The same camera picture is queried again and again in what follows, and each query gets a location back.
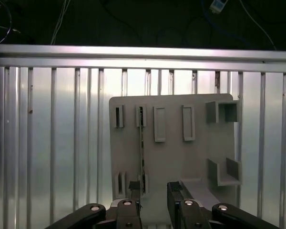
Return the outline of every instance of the metal frame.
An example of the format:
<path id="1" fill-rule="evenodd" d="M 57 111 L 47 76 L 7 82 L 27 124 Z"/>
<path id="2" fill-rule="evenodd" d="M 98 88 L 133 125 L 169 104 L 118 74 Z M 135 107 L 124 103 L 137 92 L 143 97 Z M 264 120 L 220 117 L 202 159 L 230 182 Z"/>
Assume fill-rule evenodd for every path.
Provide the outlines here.
<path id="1" fill-rule="evenodd" d="M 11 65 L 280 73 L 286 72 L 286 52 L 0 45 L 0 66 Z"/>
<path id="2" fill-rule="evenodd" d="M 65 82 L 61 77 L 66 75 Z M 49 202 L 47 198 L 41 202 L 41 208 L 49 208 L 49 213 L 43 213 L 41 225 L 47 223 L 48 217 L 50 223 L 64 214 L 58 212 L 64 208 L 63 198 L 73 210 L 87 202 L 107 204 L 102 201 L 109 201 L 106 198 L 110 194 L 105 189 L 111 178 L 109 182 L 105 180 L 110 172 L 103 163 L 108 160 L 108 101 L 112 96 L 201 93 L 230 93 L 240 100 L 241 122 L 235 124 L 236 158 L 250 163 L 248 168 L 254 167 L 251 171 L 246 168 L 254 173 L 254 178 L 249 177 L 254 184 L 239 190 L 241 207 L 252 214 L 257 214 L 259 208 L 259 216 L 286 228 L 286 52 L 37 45 L 0 45 L 0 164 L 4 165 L 0 168 L 0 228 L 40 226 L 36 223 L 36 219 L 42 219 L 36 212 L 37 198 L 32 199 L 36 190 L 28 188 L 37 185 L 32 179 L 36 174 L 30 173 L 36 167 L 32 157 L 45 160 L 43 177 L 51 178 L 41 189 L 42 194 L 50 192 Z M 68 101 L 71 110 L 60 111 Z M 27 110 L 33 109 L 32 117 Z M 57 130 L 64 127 L 64 122 L 54 117 L 64 113 L 69 114 L 67 120 L 72 121 L 74 132 L 74 139 L 68 135 L 71 141 L 67 154 L 76 162 L 71 169 L 72 180 L 79 180 L 74 184 L 68 181 L 72 190 L 65 197 L 55 195 L 56 187 L 62 183 L 54 178 L 63 176 L 56 167 L 63 157 L 57 158 L 54 152 L 61 147 L 56 141 L 62 140 Z M 38 128 L 51 134 L 38 136 L 46 138 L 46 144 L 33 149 L 36 133 L 32 129 Z M 12 138 L 11 131 L 19 133 L 19 137 Z M 273 142 L 279 146 L 271 147 Z M 49 158 L 41 154 L 46 150 Z M 85 153 L 73 155 L 78 151 Z M 271 195 L 275 198 L 265 195 L 265 188 L 271 187 L 267 182 L 272 178 L 273 160 L 283 160 L 273 169 L 280 173 L 275 174 L 272 184 L 275 187 Z M 15 195 L 20 199 L 13 202 Z M 270 204 L 277 206 L 274 213 L 269 211 Z"/>

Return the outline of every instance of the rectangular slot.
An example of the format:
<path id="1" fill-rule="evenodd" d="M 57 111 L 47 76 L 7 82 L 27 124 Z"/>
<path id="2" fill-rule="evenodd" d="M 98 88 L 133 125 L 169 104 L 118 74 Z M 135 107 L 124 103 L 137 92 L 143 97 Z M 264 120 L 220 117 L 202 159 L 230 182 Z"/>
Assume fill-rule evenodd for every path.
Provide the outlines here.
<path id="1" fill-rule="evenodd" d="M 165 142 L 165 108 L 153 107 L 154 141 Z"/>
<path id="2" fill-rule="evenodd" d="M 123 105 L 116 106 L 114 109 L 113 127 L 122 128 L 123 123 Z"/>
<path id="3" fill-rule="evenodd" d="M 143 127 L 146 127 L 146 105 L 137 105 L 136 107 L 136 121 L 137 121 L 137 127 L 140 127 L 140 113 L 142 113 L 142 123 Z"/>
<path id="4" fill-rule="evenodd" d="M 183 105 L 183 139 L 184 141 L 195 140 L 194 106 Z"/>

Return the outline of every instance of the vertical metal rib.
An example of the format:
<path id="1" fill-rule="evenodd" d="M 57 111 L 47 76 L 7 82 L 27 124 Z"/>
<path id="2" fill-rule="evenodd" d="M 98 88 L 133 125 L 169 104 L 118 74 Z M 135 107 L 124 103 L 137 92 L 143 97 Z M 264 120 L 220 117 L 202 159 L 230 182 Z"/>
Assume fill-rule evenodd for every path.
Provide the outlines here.
<path id="1" fill-rule="evenodd" d="M 6 143 L 5 139 L 8 138 L 9 134 L 9 127 L 7 126 L 7 120 L 9 119 L 9 77 L 10 77 L 10 69 L 4 69 L 4 127 L 3 127 L 3 143 Z M 8 147 L 6 144 L 3 144 L 3 228 L 8 228 L 8 213 L 9 213 L 9 203 L 7 197 L 7 162 L 8 162 Z"/>
<path id="2" fill-rule="evenodd" d="M 231 74 L 232 74 L 231 72 L 227 72 L 227 93 L 228 94 L 232 94 L 232 77 L 231 77 Z"/>
<path id="3" fill-rule="evenodd" d="M 144 95 L 151 95 L 151 70 L 146 70 L 145 72 L 145 86 L 144 86 Z"/>
<path id="4" fill-rule="evenodd" d="M 265 148 L 265 93 L 266 75 L 261 74 L 261 102 L 259 124 L 259 152 L 258 152 L 258 184 L 257 184 L 257 216 L 263 215 L 263 188 L 264 188 L 264 148 Z"/>
<path id="5" fill-rule="evenodd" d="M 121 96 L 127 96 L 127 69 L 122 69 L 122 91 Z"/>
<path id="6" fill-rule="evenodd" d="M 220 93 L 220 72 L 215 72 L 215 93 Z"/>
<path id="7" fill-rule="evenodd" d="M 237 152 L 236 152 L 236 160 L 242 161 L 242 132 L 243 132 L 243 92 L 244 92 L 244 75 L 243 73 L 238 73 L 238 129 L 237 129 Z M 231 72 L 228 72 L 228 93 L 232 93 L 232 77 Z M 237 186 L 236 190 L 236 204 L 240 207 L 240 198 L 241 197 L 241 186 Z"/>
<path id="8" fill-rule="evenodd" d="M 174 92 L 175 92 L 174 70 L 170 70 L 170 71 L 169 71 L 168 94 L 174 94 Z"/>
<path id="9" fill-rule="evenodd" d="M 193 71 L 192 94 L 197 94 L 197 71 Z"/>
<path id="10" fill-rule="evenodd" d="M 15 229 L 19 228 L 19 167 L 20 167 L 20 68 L 15 74 Z"/>
<path id="11" fill-rule="evenodd" d="M 90 101 L 91 101 L 91 69 L 88 69 L 88 82 L 87 82 L 87 128 L 88 128 L 88 141 L 90 139 Z M 91 171 L 91 164 L 90 164 L 90 144 L 88 142 L 87 146 L 88 150 L 88 158 L 87 158 L 87 196 L 86 196 L 86 204 L 90 203 L 90 171 Z"/>
<path id="12" fill-rule="evenodd" d="M 162 70 L 158 71 L 158 95 L 161 95 L 162 90 Z"/>
<path id="13" fill-rule="evenodd" d="M 281 177 L 280 177 L 280 218 L 279 226 L 285 224 L 285 186 L 286 186 L 286 74 L 283 76 L 283 107 L 282 107 L 282 144 L 281 144 Z"/>
<path id="14" fill-rule="evenodd" d="M 101 187 L 101 173 L 102 170 L 102 139 L 103 139 L 103 101 L 104 101 L 104 70 L 99 71 L 99 87 L 98 87 L 98 127 L 97 127 L 97 189 L 96 189 L 96 202 L 100 201 L 100 192 L 102 190 Z"/>
<path id="15" fill-rule="evenodd" d="M 50 131 L 50 224 L 55 221 L 55 83 L 56 69 L 51 76 L 51 131 Z"/>
<path id="16" fill-rule="evenodd" d="M 28 130 L 27 130 L 27 229 L 31 228 L 31 163 L 32 163 L 32 112 L 33 112 L 33 69 L 28 72 Z"/>
<path id="17" fill-rule="evenodd" d="M 78 144 L 79 144 L 79 123 L 80 123 L 80 70 L 75 70 L 74 79 L 74 158 L 73 158 L 73 211 L 78 209 L 79 194 L 79 170 L 78 170 Z"/>

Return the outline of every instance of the gray plastic board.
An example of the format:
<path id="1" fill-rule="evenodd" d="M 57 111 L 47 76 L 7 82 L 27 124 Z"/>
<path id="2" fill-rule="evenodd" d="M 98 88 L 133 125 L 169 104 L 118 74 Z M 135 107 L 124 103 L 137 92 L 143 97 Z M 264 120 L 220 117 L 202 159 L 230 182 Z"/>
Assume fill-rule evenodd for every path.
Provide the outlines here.
<path id="1" fill-rule="evenodd" d="M 227 158 L 235 157 L 234 124 L 226 122 L 224 109 L 217 109 L 218 123 L 207 123 L 206 103 L 214 101 L 233 104 L 229 94 L 114 97 L 109 101 L 113 199 L 129 197 L 129 181 L 140 177 L 136 109 L 146 107 L 143 139 L 148 190 L 141 199 L 144 225 L 170 224 L 166 184 L 181 179 L 201 179 L 220 202 L 236 204 L 235 185 L 241 175 L 234 179 L 226 169 Z M 236 173 L 241 168 L 237 165 L 232 164 L 230 170 Z M 215 182 L 208 179 L 208 169 Z"/>

